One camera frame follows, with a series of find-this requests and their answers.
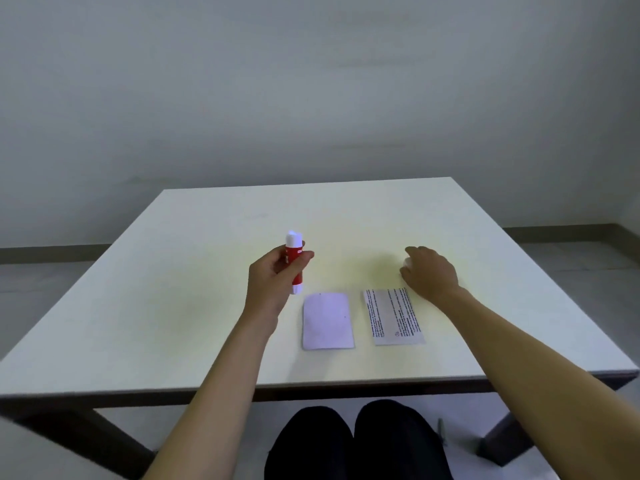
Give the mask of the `person's right hand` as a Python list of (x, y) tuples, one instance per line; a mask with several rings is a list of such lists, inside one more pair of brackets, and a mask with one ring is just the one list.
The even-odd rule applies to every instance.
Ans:
[(427, 282), (405, 282), (405, 284), (441, 311), (450, 304), (469, 296), (468, 291), (460, 286), (452, 263), (433, 249), (430, 249), (430, 279)]

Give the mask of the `person's left hand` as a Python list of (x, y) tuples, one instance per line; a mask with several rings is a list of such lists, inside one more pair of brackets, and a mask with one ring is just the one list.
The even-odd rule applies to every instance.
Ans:
[(268, 251), (249, 267), (240, 322), (266, 340), (276, 330), (279, 314), (292, 292), (295, 278), (284, 278), (284, 268), (284, 245)]

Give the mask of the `person's right forearm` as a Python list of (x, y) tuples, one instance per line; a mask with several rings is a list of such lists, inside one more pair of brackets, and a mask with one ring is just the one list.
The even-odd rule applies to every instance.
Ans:
[(640, 411), (468, 291), (434, 304), (561, 480), (640, 480)]

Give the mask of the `person's left forearm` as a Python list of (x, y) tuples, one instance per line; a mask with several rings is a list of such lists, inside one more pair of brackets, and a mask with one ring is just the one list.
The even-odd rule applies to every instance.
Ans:
[(276, 314), (244, 312), (142, 480), (231, 480)]

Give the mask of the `white wooden table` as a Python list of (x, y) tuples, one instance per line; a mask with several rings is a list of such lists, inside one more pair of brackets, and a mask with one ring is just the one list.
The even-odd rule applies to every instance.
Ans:
[[(166, 190), (0, 361), (0, 417), (137, 479), (152, 453), (97, 409), (188, 404), (285, 234), (315, 258), (267, 345), (254, 401), (491, 392), (436, 307), (426, 343), (376, 346), (363, 291), (399, 289), (425, 245), (485, 306), (611, 388), (638, 367), (452, 178)], [(345, 293), (355, 348), (302, 348), (310, 294)]]

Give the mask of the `printed white paper slip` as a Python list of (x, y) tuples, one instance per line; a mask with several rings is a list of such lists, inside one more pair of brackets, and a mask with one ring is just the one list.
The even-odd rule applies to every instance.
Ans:
[(363, 298), (376, 346), (426, 343), (406, 288), (364, 290)]

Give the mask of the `blank white paper card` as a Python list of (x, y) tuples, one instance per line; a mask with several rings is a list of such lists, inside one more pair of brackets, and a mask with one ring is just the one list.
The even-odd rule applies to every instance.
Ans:
[(303, 303), (302, 348), (355, 348), (349, 298), (345, 293), (321, 292), (308, 295)]

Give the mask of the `person's black trousers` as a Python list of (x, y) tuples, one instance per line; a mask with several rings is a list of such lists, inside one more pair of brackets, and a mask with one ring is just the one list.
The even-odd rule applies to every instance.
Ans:
[(436, 431), (390, 399), (360, 410), (355, 430), (334, 409), (298, 411), (268, 453), (264, 480), (454, 480)]

